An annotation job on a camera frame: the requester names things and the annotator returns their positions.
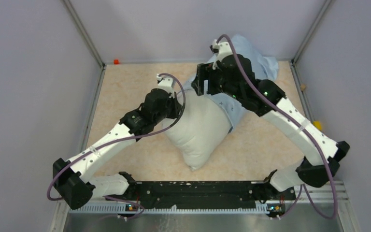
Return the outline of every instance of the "white pillow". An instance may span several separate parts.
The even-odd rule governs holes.
[[[185,93],[185,111],[181,119],[165,133],[181,150],[191,170],[202,167],[214,149],[228,134],[231,123],[225,111],[206,96],[198,97],[193,90]],[[163,128],[173,119],[162,121]]]

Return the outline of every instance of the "metal surface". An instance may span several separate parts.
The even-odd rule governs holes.
[[[101,85],[103,84],[103,79],[104,79],[104,74],[105,73],[106,73],[106,66],[103,66],[102,70],[101,70],[101,73],[100,73],[99,81],[97,83],[95,96],[94,96],[93,101],[90,105],[90,114],[89,114],[89,117],[87,118],[87,121],[86,121],[86,128],[85,128],[85,134],[83,136],[83,141],[80,143],[81,144],[80,151],[83,151],[83,150],[86,149],[87,141],[89,140],[90,129],[92,128],[93,118],[95,116],[95,111],[96,111],[96,105],[97,105],[97,102],[99,100]]]
[[[77,15],[73,5],[69,0],[61,0],[61,2],[65,5],[66,9],[68,10],[68,13],[75,24],[79,34],[82,36],[83,41],[85,42],[87,48],[89,49],[90,53],[98,63],[100,67],[104,66],[104,62],[102,61],[99,53],[96,50],[96,47],[94,46],[92,40],[89,37],[89,34],[87,33],[85,27],[82,24],[82,21],[80,20],[79,16]]]
[[[328,11],[330,6],[335,0],[326,0],[324,5],[322,6],[321,10],[318,13],[318,16],[316,17],[315,21],[312,23],[311,28],[309,29],[308,33],[305,36],[305,39],[302,41],[300,44],[300,47],[298,51],[296,52],[294,58],[293,58],[293,63],[296,64],[300,57],[302,56],[303,51],[305,50],[306,46],[308,45],[309,41],[313,37],[313,35],[316,32],[316,29],[318,28],[320,22],[322,21],[323,17],[325,16],[325,13]]]
[[[325,213],[332,205],[322,206]],[[153,214],[125,222],[111,215],[69,214],[64,232],[341,232],[339,219],[326,220],[317,215],[309,204],[298,204],[284,219],[269,220],[256,215],[231,214]]]
[[[309,119],[311,122],[315,120],[315,117],[312,114],[311,107],[309,105],[308,97],[306,96],[306,93],[304,91],[301,91],[300,86],[302,84],[302,81],[300,80],[300,77],[298,75],[295,63],[291,61],[289,63],[289,66],[291,67],[292,75],[294,77],[295,86],[297,87],[298,95],[300,97],[300,101],[302,103],[303,112],[305,113],[305,117]]]

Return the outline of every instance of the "cable tie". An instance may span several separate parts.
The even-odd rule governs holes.
[[[90,146],[89,147],[89,150],[93,153],[93,154],[95,154],[97,157],[100,157],[100,152],[94,147],[94,146]]]

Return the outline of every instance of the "yellow object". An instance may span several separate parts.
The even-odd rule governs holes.
[[[318,130],[322,131],[322,125],[320,121],[313,121],[312,123]]]

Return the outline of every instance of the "cable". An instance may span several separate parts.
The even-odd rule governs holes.
[[[132,220],[132,219],[136,219],[136,218],[138,218],[145,210],[146,210],[146,208],[144,208],[144,206],[142,206],[141,204],[138,204],[138,203],[135,203],[135,202],[132,202],[132,201],[127,201],[127,200],[123,200],[123,199],[118,199],[118,198],[114,198],[114,197],[111,197],[111,196],[103,196],[104,198],[106,198],[106,199],[109,199],[109,200],[112,200],[112,201],[116,201],[116,202],[124,202],[124,203],[128,203],[128,204],[132,204],[132,205],[134,205],[134,206],[137,206],[137,207],[139,207],[139,208],[141,208],[142,210],[139,212],[139,213],[137,213],[137,214],[135,214],[135,215],[133,215],[133,216],[131,216],[131,217],[122,217],[122,216],[120,216],[120,215],[115,215],[115,214],[112,214],[112,215],[105,215],[105,216],[103,216],[103,217],[101,217],[101,218],[99,218],[99,219],[97,219],[95,222],[93,222],[93,223],[91,223],[91,226],[89,226],[89,227],[87,227],[85,230],[84,230],[84,232],[86,232],[86,231],[88,231],[89,229],[91,229],[94,225],[96,225],[99,221],[102,221],[102,220],[104,220],[104,219],[106,219],[106,218],[114,218],[114,217],[117,217],[117,218],[121,218],[121,219],[124,219],[124,220]]]
[[[132,220],[132,219],[136,219],[136,218],[140,217],[140,215],[146,210],[146,208],[144,208],[144,206],[142,206],[141,204],[138,204],[138,203],[135,203],[135,202],[132,202],[132,201],[118,199],[118,198],[114,198],[114,197],[111,197],[111,196],[104,196],[104,198],[112,200],[112,201],[116,201],[116,202],[124,202],[124,203],[127,203],[127,204],[132,204],[132,205],[137,206],[137,207],[142,209],[138,214],[135,214],[131,217],[128,217],[127,220]]]
[[[289,114],[285,113],[284,111],[282,111],[281,109],[279,109],[276,105],[274,105],[272,102],[270,102],[267,98],[265,98],[260,92],[259,90],[252,84],[252,82],[250,81],[250,79],[248,78],[247,74],[245,73],[244,69],[243,69],[243,66],[242,64],[240,63],[240,60],[238,59],[238,56],[237,56],[237,52],[235,51],[235,48],[234,48],[234,45],[232,44],[232,41],[231,41],[231,38],[226,35],[226,34],[223,34],[221,35],[218,40],[217,40],[217,43],[219,43],[221,41],[221,39],[225,38],[227,40],[227,42],[229,43],[229,46],[231,47],[231,50],[232,50],[232,55],[234,56],[234,59],[235,59],[235,62],[237,63],[237,66],[238,66],[238,69],[240,70],[241,74],[243,75],[244,79],[246,80],[247,84],[249,85],[249,87],[261,98],[261,100],[263,102],[265,102],[268,106],[270,106],[273,110],[279,112],[280,114],[282,114],[283,116],[285,116],[287,119],[291,120],[291,122],[293,122],[298,128],[300,128],[302,125],[297,122],[293,117],[291,117]],[[319,146],[318,142],[315,140],[315,138],[306,130],[304,129],[303,132],[305,133],[305,135],[311,140],[311,142],[315,145],[316,149],[318,150],[321,158],[322,158],[322,162],[324,163],[324,167],[327,171],[327,175],[328,175],[328,179],[330,181],[330,186],[332,188],[332,194],[333,194],[333,214],[331,216],[326,216],[324,215],[315,205],[315,203],[312,201],[312,199],[310,198],[310,195],[309,195],[309,192],[308,190],[306,189],[306,186],[303,184],[303,188],[305,189],[305,192],[309,198],[309,201],[311,202],[311,205],[314,207],[315,211],[321,215],[323,218],[326,218],[326,219],[334,219],[337,215],[337,211],[338,211],[338,199],[337,199],[337,196],[336,196],[336,189],[335,189],[335,184],[333,182],[333,176],[332,176],[332,173],[330,172],[330,169],[329,169],[329,166],[328,166],[328,162],[326,161],[325,159],[325,156],[322,152],[322,149],[321,147]]]
[[[126,137],[126,138],[116,139],[116,140],[107,142],[105,144],[102,144],[102,145],[96,147],[96,150],[100,150],[100,149],[104,148],[105,146],[108,146],[108,145],[111,145],[111,144],[115,144],[115,143],[118,143],[118,142],[122,142],[122,141],[126,141],[126,140],[131,140],[131,139],[141,139],[141,138],[144,138],[144,137],[150,137],[150,136],[153,136],[153,135],[156,135],[156,134],[163,133],[163,132],[167,131],[168,129],[170,129],[171,127],[173,127],[180,120],[181,116],[183,116],[184,109],[186,108],[186,104],[185,104],[186,103],[186,93],[185,93],[184,88],[181,85],[180,81],[175,76],[173,76],[173,75],[171,75],[169,73],[160,73],[158,76],[164,76],[164,75],[173,78],[173,80],[176,81],[177,84],[179,85],[179,87],[181,89],[181,93],[183,94],[183,107],[181,107],[181,111],[180,111],[178,117],[176,118],[176,120],[173,123],[171,123],[168,127],[164,128],[164,129],[161,129],[159,131],[156,131],[156,132],[153,132],[153,133],[150,133],[150,134],[136,135],[136,136]],[[66,165],[62,170],[60,170],[60,172],[58,174],[56,174],[55,177],[53,177],[53,180],[50,182],[49,187],[47,188],[47,191],[46,191],[46,197],[50,201],[59,201],[59,200],[62,200],[63,199],[62,197],[52,198],[50,196],[50,190],[52,189],[52,187],[55,184],[55,182],[57,181],[57,179],[59,179],[59,177],[68,168],[70,168],[75,163],[79,162],[80,160],[82,160],[83,158],[85,158],[86,156],[88,156],[90,154],[92,154],[92,151],[88,151],[84,155],[82,155],[82,156],[78,157],[77,159],[73,160],[71,163],[69,163],[68,165]]]

